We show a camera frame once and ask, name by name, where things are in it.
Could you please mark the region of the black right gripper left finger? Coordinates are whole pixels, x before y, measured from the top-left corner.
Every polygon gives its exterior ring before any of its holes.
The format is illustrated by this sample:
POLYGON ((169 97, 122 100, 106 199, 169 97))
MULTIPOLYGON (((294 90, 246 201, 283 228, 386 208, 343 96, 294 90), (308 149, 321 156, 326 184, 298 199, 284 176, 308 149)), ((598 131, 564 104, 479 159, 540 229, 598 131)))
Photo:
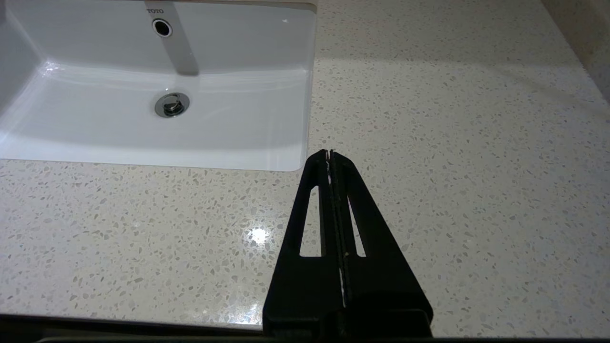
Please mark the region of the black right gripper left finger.
POLYGON ((338 336, 337 317, 344 298, 328 167, 327 150, 305 162, 262 311, 266 336, 338 336), (300 249, 313 188, 318 189, 322 254, 304 257, 300 249))

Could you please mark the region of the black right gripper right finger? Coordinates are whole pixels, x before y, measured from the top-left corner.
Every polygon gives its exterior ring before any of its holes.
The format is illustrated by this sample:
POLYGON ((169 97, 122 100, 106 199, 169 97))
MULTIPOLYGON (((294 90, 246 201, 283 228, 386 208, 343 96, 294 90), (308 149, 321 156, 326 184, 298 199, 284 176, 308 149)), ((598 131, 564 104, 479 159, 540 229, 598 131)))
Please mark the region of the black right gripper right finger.
POLYGON ((433 308, 357 167, 330 152, 348 337, 432 337, 433 308))

